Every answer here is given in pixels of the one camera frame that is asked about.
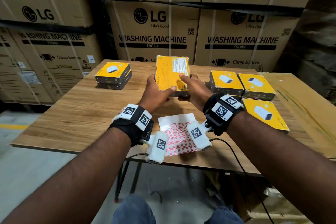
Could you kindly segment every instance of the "concrete floor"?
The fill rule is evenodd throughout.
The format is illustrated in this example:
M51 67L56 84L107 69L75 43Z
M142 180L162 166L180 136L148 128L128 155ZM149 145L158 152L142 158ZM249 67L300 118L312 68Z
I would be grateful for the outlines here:
M41 114L5 111L0 124L29 125ZM0 128L0 222L24 198L75 155L8 145L22 130ZM131 162L120 198L129 195L137 163ZM152 191L158 191L163 198ZM215 209L208 196L200 170L143 164L135 190L152 208L157 224L204 223ZM115 184L96 215L93 224L111 223L118 204L114 203Z

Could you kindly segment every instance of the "barcode sticker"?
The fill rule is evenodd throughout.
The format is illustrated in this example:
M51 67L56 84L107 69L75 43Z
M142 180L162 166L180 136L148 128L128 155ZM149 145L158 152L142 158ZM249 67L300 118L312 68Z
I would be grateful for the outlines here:
M26 68L26 66L24 65L24 63L23 62L17 62L18 64L19 64L19 66L21 67L21 68Z
M88 55L89 63L96 63L95 58L92 55Z
M27 83L41 84L39 78L34 71L20 71L20 76Z
M184 58L177 58L176 60L173 59L173 73L184 73L186 76L188 76L187 59Z

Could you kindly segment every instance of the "yellow floor line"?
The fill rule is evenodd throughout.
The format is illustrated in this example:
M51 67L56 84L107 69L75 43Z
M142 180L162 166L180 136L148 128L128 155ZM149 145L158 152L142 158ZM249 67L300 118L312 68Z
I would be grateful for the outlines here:
M28 128L28 126L27 125L0 124L0 128L22 130L22 129Z

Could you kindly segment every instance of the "wristband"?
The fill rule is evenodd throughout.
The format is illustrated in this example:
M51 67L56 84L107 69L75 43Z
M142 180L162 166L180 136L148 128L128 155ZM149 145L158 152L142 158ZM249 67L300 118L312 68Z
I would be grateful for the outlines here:
M227 130L233 117L241 111L242 103L228 94L212 95L203 108L203 113L217 136Z
M128 104L112 119L109 128L119 128L126 133L133 147L141 144L141 139L149 141L154 124L151 118L152 115L144 108Z

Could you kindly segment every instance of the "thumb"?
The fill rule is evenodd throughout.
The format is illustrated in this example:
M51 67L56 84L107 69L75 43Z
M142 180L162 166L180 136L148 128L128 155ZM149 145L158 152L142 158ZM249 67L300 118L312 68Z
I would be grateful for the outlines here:
M176 86L171 86L170 88L166 89L164 92L169 97L171 94L173 94L177 90Z
M189 76L186 76L183 73L179 73L179 77L182 80L182 82L185 82L187 85L191 83L191 78Z

